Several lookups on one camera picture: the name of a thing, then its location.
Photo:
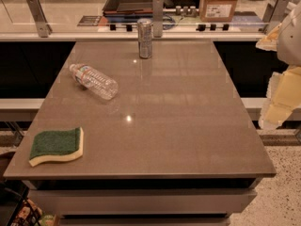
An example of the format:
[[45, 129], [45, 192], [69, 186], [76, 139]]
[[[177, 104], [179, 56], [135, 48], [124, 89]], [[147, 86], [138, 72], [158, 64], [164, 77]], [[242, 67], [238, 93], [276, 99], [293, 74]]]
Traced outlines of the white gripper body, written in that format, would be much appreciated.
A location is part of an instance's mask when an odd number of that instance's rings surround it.
[[277, 57], [289, 65], [301, 65], [301, 3], [282, 21], [277, 40]]

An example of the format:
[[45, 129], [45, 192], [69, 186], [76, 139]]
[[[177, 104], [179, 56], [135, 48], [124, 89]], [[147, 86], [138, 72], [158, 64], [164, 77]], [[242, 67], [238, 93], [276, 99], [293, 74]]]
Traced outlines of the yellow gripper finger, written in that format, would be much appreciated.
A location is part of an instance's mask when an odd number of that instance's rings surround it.
[[277, 50], [277, 39], [279, 34], [280, 24], [274, 27], [266, 36], [261, 38], [257, 43], [256, 47], [264, 51], [276, 51]]
[[283, 73], [272, 73], [266, 91], [259, 126], [274, 130], [301, 105], [301, 67], [289, 66]]

